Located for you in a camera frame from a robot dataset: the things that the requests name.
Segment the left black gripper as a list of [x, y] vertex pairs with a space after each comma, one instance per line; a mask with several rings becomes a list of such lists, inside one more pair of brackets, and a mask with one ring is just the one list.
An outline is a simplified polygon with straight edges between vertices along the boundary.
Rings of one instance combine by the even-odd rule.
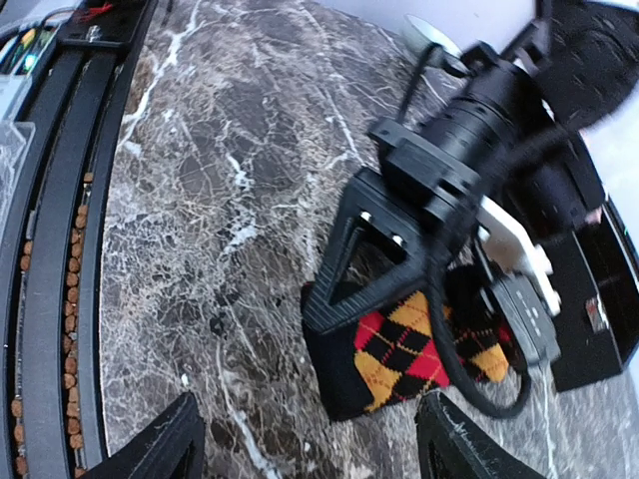
[[330, 333], [421, 288], [428, 248], [460, 248], [481, 202], [505, 202], [538, 238], [595, 219], [604, 190], [583, 139], [566, 134], [532, 78], [488, 46], [467, 68], [437, 43], [411, 76], [440, 68], [466, 79], [443, 110], [417, 130], [405, 125], [410, 98], [369, 129], [379, 170], [344, 186], [303, 323]]

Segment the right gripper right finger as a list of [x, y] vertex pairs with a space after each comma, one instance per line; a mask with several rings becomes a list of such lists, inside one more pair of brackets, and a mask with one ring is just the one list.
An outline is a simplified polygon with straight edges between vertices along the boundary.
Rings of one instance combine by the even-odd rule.
[[415, 416], [423, 478], [539, 478], [507, 453], [439, 391], [425, 394]]

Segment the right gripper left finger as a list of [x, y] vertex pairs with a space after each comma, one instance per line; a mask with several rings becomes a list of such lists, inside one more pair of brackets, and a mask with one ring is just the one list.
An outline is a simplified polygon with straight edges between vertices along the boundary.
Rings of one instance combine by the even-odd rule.
[[96, 467], [87, 478], [201, 478], [205, 422], [196, 397], [182, 393], [125, 447]]

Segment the black argyle sock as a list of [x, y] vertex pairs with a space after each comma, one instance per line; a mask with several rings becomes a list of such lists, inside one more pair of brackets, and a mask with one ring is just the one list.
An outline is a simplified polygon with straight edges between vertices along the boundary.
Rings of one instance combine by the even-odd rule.
[[[444, 315], [468, 375], [477, 382], [500, 382], [521, 355], [506, 323], [472, 304], [481, 285], [474, 266], [451, 270], [444, 284]], [[319, 334], [304, 326], [303, 334], [321, 404], [334, 422], [450, 384], [432, 340], [421, 291], [332, 333]]]

